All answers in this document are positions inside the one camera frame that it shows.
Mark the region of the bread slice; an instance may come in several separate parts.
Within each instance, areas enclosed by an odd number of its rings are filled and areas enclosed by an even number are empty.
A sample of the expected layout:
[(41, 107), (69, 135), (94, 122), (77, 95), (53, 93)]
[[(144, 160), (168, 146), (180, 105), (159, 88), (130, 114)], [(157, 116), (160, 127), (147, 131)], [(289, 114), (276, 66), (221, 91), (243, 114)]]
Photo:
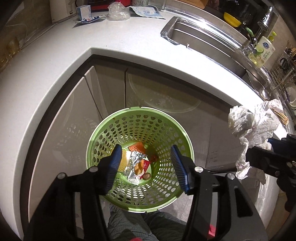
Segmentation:
[(142, 175), (143, 171), (144, 171), (144, 159), (139, 161), (134, 167), (134, 172), (136, 175)]

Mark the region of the stainless steel sink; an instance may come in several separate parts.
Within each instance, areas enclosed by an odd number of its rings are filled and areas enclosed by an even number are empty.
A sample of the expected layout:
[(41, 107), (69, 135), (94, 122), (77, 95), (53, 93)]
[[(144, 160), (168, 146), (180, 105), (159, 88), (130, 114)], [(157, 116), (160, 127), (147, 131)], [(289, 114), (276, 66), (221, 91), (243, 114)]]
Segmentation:
[(169, 20), (161, 30), (161, 37), (174, 45), (184, 45), (196, 50), (219, 63), (242, 78), (261, 99), (280, 99), (284, 110), (295, 120), (295, 112), (284, 92), (285, 86), (272, 70), (255, 66), (247, 57), (243, 48), (250, 50), (248, 41), (241, 44), (204, 19), (188, 20), (178, 16)]

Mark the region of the yellow foam net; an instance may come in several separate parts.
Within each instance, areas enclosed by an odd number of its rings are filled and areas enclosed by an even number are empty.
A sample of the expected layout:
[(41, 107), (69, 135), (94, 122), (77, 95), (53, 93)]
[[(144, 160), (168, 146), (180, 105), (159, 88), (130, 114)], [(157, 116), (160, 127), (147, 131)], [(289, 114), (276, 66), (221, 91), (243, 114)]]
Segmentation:
[(132, 152), (127, 150), (122, 150), (121, 161), (118, 167), (118, 172), (124, 172), (125, 168), (129, 165), (130, 156)]

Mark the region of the silver foil pouch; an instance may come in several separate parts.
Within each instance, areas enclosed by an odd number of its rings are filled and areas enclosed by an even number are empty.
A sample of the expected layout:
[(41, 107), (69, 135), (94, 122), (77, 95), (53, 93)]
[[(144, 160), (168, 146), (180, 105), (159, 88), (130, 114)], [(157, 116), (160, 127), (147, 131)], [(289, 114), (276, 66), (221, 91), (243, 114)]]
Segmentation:
[(140, 184), (140, 177), (145, 173), (144, 162), (147, 160), (147, 155), (138, 151), (131, 152), (128, 164), (123, 172), (129, 183), (133, 185)]

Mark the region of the ceramic floral cup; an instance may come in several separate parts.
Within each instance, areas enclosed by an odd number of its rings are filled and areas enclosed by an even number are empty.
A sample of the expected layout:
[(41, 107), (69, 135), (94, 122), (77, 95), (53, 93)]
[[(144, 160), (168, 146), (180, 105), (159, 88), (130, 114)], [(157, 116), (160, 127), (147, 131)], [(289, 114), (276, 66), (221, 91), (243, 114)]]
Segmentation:
[(149, 0), (132, 0), (132, 6), (148, 6)]

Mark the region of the torn blue milk packet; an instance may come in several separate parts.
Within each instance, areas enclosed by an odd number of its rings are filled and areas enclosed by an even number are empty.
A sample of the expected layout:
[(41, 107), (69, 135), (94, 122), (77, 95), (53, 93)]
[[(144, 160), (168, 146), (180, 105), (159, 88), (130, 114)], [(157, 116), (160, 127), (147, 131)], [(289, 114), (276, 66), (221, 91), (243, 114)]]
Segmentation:
[(106, 19), (106, 16), (105, 15), (100, 15), (100, 16), (94, 16), (94, 17), (91, 17), (89, 19), (85, 19), (85, 20), (81, 20), (81, 21), (74, 21), (74, 23), (80, 24), (80, 25), (87, 25), (87, 24), (90, 24), (90, 23), (94, 23), (96, 21), (104, 20), (104, 19)]

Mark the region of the blue white dish towel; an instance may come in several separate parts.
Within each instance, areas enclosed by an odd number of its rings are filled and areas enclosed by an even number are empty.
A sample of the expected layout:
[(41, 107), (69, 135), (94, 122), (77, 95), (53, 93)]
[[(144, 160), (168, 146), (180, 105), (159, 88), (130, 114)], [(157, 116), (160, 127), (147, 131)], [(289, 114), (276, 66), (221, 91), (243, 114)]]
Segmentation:
[(155, 6), (130, 6), (130, 9), (140, 17), (164, 19)]

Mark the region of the clear plastic bag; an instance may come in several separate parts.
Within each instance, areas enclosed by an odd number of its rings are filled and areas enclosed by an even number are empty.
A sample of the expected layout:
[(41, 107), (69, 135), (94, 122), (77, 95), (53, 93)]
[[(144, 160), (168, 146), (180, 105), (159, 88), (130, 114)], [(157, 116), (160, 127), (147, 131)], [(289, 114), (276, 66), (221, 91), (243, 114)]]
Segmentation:
[(130, 10), (120, 2), (111, 3), (108, 7), (107, 18), (110, 21), (125, 21), (130, 19)]

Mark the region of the dish soap bottle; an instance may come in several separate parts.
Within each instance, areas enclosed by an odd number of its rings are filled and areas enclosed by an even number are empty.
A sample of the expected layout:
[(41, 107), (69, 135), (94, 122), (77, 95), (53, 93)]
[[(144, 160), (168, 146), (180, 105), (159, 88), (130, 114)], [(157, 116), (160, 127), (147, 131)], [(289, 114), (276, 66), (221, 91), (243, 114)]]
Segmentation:
[(274, 38), (277, 36), (276, 32), (272, 31), (268, 37), (262, 36), (255, 46), (256, 54), (250, 53), (250, 60), (258, 67), (262, 66), (267, 62), (270, 56), (274, 53), (275, 47), (273, 46)]

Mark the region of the red snack bag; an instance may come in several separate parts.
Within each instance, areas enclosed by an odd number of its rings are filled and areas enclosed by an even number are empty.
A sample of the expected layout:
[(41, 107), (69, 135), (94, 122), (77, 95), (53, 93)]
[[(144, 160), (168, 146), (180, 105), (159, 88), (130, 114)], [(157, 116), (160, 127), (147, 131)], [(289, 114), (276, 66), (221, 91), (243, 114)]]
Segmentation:
[(151, 173), (152, 175), (152, 164), (158, 161), (158, 156), (156, 154), (152, 154), (144, 159), (144, 171), (142, 175), (139, 176), (140, 180), (142, 179), (143, 174)]

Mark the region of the green perforated trash basket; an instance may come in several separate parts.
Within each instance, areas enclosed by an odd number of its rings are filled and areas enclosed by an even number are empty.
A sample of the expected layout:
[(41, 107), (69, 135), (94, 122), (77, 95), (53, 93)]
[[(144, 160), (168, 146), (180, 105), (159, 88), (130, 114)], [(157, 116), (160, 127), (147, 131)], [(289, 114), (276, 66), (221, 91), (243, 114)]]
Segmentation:
[(171, 146), (176, 145), (191, 159), (194, 150), (189, 135), (173, 117), (148, 107), (114, 112), (93, 131), (86, 166), (98, 165), (116, 145), (122, 147), (122, 157), (106, 200), (124, 210), (143, 213), (167, 207), (182, 195), (171, 163)]

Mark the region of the blue white milk carton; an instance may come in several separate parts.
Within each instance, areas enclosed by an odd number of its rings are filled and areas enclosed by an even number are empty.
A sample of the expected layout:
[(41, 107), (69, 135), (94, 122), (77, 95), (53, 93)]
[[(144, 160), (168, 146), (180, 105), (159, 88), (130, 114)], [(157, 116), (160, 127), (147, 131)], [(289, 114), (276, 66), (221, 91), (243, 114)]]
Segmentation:
[(91, 6), (90, 5), (82, 5), (76, 8), (78, 20), (85, 20), (92, 17), (91, 15)]

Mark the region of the yellow bowl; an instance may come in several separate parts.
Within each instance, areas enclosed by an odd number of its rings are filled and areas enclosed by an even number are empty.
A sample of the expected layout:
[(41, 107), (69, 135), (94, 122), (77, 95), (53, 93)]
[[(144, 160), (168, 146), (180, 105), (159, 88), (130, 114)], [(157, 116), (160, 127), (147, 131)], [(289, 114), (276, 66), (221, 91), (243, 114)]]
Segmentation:
[(230, 26), (234, 28), (237, 28), (242, 24), (241, 21), (239, 21), (238, 19), (236, 19), (235, 17), (233, 17), (227, 12), (224, 13), (223, 18), (226, 23), (228, 23)]

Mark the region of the bamboo brush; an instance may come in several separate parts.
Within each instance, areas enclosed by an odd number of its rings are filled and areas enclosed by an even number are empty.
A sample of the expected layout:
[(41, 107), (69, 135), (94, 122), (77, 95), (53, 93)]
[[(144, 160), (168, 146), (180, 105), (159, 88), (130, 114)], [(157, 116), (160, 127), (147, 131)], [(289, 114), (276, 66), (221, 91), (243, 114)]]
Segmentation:
[(272, 111), (278, 117), (278, 119), (280, 120), (280, 122), (282, 123), (282, 125), (284, 125), (284, 126), (287, 126), (288, 125), (289, 118), (285, 114), (280, 113), (280, 112), (276, 111), (275, 109), (272, 109)]

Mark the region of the chrome faucet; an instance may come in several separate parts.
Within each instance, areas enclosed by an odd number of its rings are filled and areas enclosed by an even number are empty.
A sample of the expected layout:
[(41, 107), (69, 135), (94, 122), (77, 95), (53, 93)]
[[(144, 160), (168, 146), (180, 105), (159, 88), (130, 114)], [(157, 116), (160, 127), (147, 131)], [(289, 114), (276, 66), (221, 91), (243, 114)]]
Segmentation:
[(269, 25), (270, 25), (271, 18), (272, 18), (272, 15), (273, 15), (273, 10), (274, 10), (274, 6), (269, 6), (266, 13), (257, 22), (257, 25), (259, 26), (259, 29), (257, 30), (254, 37), (252, 38), (253, 46), (255, 46), (257, 44), (257, 42), (259, 40), (259, 37), (263, 32), (268, 32), (269, 31)]

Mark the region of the orange foam net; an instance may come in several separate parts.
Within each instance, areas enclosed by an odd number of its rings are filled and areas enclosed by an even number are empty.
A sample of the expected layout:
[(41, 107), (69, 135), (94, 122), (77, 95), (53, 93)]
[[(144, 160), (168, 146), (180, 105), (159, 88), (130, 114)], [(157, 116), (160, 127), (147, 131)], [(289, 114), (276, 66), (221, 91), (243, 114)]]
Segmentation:
[(140, 152), (142, 154), (146, 154), (147, 151), (146, 151), (146, 148), (144, 147), (144, 144), (142, 142), (137, 142), (133, 145), (130, 145), (128, 147), (128, 150), (131, 151), (131, 152)]

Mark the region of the white tissue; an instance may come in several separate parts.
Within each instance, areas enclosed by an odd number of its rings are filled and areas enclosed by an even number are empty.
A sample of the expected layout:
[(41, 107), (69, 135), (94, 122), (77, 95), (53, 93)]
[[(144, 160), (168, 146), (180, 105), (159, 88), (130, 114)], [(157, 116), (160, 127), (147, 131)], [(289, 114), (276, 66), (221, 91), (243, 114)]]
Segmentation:
[(243, 180), (247, 177), (257, 178), (261, 184), (266, 183), (263, 171), (251, 168), (250, 162), (246, 159), (247, 150), (253, 147), (271, 150), (271, 144), (267, 141), (273, 136), (280, 125), (276, 114), (283, 114), (281, 102), (277, 99), (265, 101), (254, 107), (254, 112), (250, 112), (244, 106), (234, 106), (230, 108), (228, 114), (228, 127), (230, 133), (238, 138), (241, 144), (241, 152), (235, 163), (236, 177)]

